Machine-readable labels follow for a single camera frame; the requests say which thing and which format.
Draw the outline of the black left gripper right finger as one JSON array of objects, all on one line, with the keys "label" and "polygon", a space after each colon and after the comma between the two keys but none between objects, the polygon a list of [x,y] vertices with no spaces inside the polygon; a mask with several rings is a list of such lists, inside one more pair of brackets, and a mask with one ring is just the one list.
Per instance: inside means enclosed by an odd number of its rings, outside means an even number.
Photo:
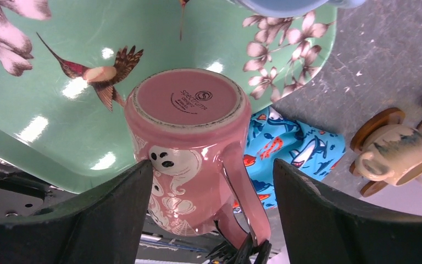
[{"label": "black left gripper right finger", "polygon": [[274,161],[291,263],[422,263],[422,216],[383,208]]}]

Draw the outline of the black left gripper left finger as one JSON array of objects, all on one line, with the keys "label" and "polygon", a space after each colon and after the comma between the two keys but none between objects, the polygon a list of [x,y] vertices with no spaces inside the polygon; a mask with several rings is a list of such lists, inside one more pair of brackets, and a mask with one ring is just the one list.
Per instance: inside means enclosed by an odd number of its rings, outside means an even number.
[{"label": "black left gripper left finger", "polygon": [[0,218],[0,263],[134,263],[152,180],[144,160],[30,216]]}]

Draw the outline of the brown wooden coaster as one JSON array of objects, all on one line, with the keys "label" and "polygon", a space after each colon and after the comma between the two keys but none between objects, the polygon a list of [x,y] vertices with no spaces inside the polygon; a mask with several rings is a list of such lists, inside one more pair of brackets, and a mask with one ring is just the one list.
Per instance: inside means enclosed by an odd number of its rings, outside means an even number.
[{"label": "brown wooden coaster", "polygon": [[366,139],[380,127],[389,124],[402,124],[406,114],[397,107],[385,109],[369,119],[352,137],[350,148],[357,154],[363,150]]},{"label": "brown wooden coaster", "polygon": [[[355,177],[361,177],[359,172],[357,172],[357,170],[356,170],[355,162],[353,162],[350,165],[349,171]],[[370,180],[360,189],[359,192],[362,195],[362,197],[370,197],[370,196],[378,193],[379,191],[381,191],[382,189],[384,189],[387,186],[388,186],[388,184],[385,181],[371,181]]]}]

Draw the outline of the beige mug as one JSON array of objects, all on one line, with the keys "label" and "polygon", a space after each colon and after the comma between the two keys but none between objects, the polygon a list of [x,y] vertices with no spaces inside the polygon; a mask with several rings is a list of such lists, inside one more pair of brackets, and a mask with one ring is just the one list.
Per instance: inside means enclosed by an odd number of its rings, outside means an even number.
[{"label": "beige mug", "polygon": [[366,138],[354,166],[371,181],[404,185],[422,174],[422,133],[402,124],[382,126]]}]

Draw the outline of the pink mug maroon inside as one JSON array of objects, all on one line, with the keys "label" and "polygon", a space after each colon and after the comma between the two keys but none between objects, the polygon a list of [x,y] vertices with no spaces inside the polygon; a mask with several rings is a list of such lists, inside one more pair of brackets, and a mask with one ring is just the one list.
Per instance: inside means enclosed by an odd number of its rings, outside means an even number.
[{"label": "pink mug maroon inside", "polygon": [[270,239],[243,160],[251,104],[234,81],[205,69],[162,71],[131,91],[124,114],[135,159],[153,166],[148,212],[158,226],[187,237],[217,230],[236,248]]}]

